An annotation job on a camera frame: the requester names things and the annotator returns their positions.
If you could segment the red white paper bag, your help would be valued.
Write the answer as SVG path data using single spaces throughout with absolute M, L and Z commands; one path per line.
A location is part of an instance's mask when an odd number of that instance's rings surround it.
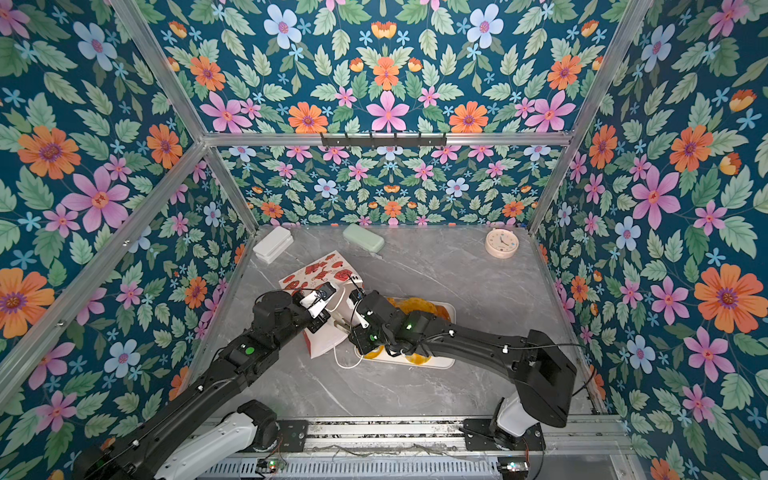
M 309 356 L 316 359 L 343 343 L 360 322 L 354 313 L 363 296 L 362 278 L 337 251 L 311 262 L 280 281 L 283 290 L 300 297 L 313 323 L 304 330 Z

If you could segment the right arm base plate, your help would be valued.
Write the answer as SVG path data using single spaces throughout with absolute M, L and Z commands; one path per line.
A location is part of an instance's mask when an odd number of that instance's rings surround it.
M 543 452 L 546 442 L 541 425 L 530 427 L 523 436 L 517 437 L 494 429 L 491 418 L 466 418 L 459 426 L 468 451 Z

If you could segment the pink round alarm clock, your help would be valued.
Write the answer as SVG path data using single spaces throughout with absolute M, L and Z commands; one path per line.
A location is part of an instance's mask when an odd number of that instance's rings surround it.
M 510 259 L 519 249 L 518 237 L 510 230 L 493 229 L 485 237 L 486 252 L 497 259 Z

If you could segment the white flat box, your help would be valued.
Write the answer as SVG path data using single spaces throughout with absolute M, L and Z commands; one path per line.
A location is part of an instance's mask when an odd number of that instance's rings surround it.
M 293 235 L 288 229 L 277 226 L 254 245 L 253 252 L 258 260 L 271 264 L 288 249 L 293 241 Z

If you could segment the large orange fake donut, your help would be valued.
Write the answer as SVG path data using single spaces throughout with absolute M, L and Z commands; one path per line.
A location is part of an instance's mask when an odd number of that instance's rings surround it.
M 410 314 L 415 311 L 421 311 L 436 315 L 445 320 L 450 320 L 451 316 L 449 311 L 442 305 L 438 305 L 434 302 L 419 298 L 410 297 L 405 299 L 395 299 L 394 305 L 399 308 L 404 314 Z

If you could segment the aluminium front rail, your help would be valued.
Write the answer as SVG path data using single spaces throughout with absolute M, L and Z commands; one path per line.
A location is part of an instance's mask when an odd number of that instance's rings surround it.
M 612 415 L 571 417 L 564 428 L 541 425 L 546 442 L 543 452 L 468 451 L 459 426 L 466 418 L 482 416 L 390 416 L 390 417 L 314 417 L 309 425 L 305 449 L 301 453 L 274 451 L 276 439 L 257 449 L 247 445 L 247 429 L 232 422 L 208 421 L 179 451 L 160 461 L 163 470 L 196 462 L 210 467 L 230 457 L 289 460 L 307 457 L 394 457 L 435 456 L 450 458 L 511 457 L 522 460 L 541 456 L 613 457 L 634 452 L 621 422 Z

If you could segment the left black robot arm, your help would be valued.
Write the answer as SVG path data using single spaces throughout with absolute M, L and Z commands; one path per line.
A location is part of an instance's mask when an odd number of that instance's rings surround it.
M 199 437 L 194 432 L 220 407 L 263 375 L 280 350 L 305 329 L 317 331 L 331 317 L 336 285 L 295 292 L 270 291 L 253 305 L 248 329 L 221 348 L 210 366 L 148 421 L 106 447 L 82 452 L 76 479 L 194 479 L 229 455 L 277 439 L 276 415 L 251 400 Z

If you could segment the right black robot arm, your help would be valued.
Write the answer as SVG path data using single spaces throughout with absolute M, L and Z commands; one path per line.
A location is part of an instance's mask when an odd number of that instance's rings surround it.
M 351 299 L 348 339 L 359 353 L 382 347 L 393 356 L 449 358 L 509 380 L 515 392 L 499 402 L 490 421 L 495 440 L 520 438 L 537 424 L 567 425 L 577 369 L 546 333 L 494 335 L 423 310 L 405 313 L 377 291 Z

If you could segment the mint green glasses case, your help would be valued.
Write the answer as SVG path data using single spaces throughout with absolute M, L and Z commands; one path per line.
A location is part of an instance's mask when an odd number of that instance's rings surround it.
M 385 239 L 382 236 L 357 224 L 347 226 L 342 236 L 348 242 L 371 253 L 380 252 L 385 245 Z

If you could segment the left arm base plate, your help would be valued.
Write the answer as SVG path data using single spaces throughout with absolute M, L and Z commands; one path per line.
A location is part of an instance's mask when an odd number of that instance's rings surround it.
M 278 420 L 275 452 L 301 453 L 305 449 L 310 423 L 307 420 Z

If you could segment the black hook rail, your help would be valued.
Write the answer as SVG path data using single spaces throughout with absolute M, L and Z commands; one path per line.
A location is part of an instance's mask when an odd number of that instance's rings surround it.
M 321 134 L 321 145 L 324 147 L 442 147 L 448 144 L 446 134 Z

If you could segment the white plastic tray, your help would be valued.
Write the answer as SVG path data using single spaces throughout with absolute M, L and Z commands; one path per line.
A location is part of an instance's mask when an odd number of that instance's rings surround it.
M 410 298 L 410 297 L 388 297 L 387 300 L 393 306 L 395 306 L 394 305 L 394 300 L 395 299 L 405 299 L 405 298 Z M 444 306 L 449 311 L 449 313 L 450 313 L 451 319 L 449 321 L 450 322 L 455 322 L 456 321 L 456 319 L 457 319 L 457 312 L 456 312 L 455 307 L 452 304 L 447 303 L 447 302 L 440 302 L 440 301 L 431 301 L 431 302 L 434 302 L 434 303 L 436 303 L 438 305 Z M 413 364 L 409 363 L 405 359 L 406 355 L 400 355 L 400 356 L 397 356 L 397 357 L 393 357 L 384 349 L 383 346 L 378 346 L 374 350 L 378 349 L 379 347 L 383 348 L 383 352 L 381 353 L 381 355 L 379 357 L 377 357 L 376 359 L 373 359 L 373 360 L 364 359 L 363 358 L 364 355 L 362 355 L 360 353 L 358 348 L 355 348 L 354 352 L 355 352 L 355 354 L 356 354 L 356 356 L 358 358 L 362 358 L 364 361 L 379 362 L 379 363 L 392 364 L 392 365 L 402 365 L 402 366 L 407 366 L 407 367 L 420 367 L 420 368 L 432 368 L 432 369 L 448 369 L 448 368 L 450 368 L 455 363 L 455 361 L 453 359 L 444 358 L 444 357 L 433 357 L 433 356 L 430 356 L 431 360 L 428 363 L 426 363 L 424 365 L 413 365 Z

